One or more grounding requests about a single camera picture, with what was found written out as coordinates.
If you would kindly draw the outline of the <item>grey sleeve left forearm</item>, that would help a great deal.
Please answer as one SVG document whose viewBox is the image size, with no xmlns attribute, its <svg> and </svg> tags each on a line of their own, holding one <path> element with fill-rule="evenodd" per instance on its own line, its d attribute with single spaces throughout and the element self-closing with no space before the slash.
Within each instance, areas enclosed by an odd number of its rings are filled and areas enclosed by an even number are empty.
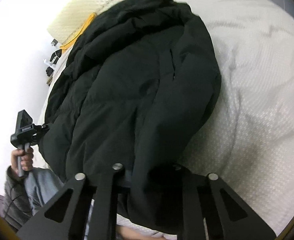
<svg viewBox="0 0 294 240">
<path fill-rule="evenodd" d="M 24 180 L 17 177 L 9 166 L 6 171 L 4 184 L 5 195 L 3 198 L 2 215 L 8 225 L 18 232 L 33 216 L 29 198 L 24 187 Z"/>
</svg>

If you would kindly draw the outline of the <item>person left hand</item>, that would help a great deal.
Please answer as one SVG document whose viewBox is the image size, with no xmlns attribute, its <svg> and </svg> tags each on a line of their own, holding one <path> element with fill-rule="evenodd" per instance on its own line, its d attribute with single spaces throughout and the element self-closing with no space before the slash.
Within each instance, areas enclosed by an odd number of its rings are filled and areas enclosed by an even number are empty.
<svg viewBox="0 0 294 240">
<path fill-rule="evenodd" d="M 19 178 L 19 166 L 23 171 L 29 172 L 33 169 L 34 150 L 30 147 L 26 151 L 15 149 L 11 153 L 11 169 L 16 178 Z"/>
</svg>

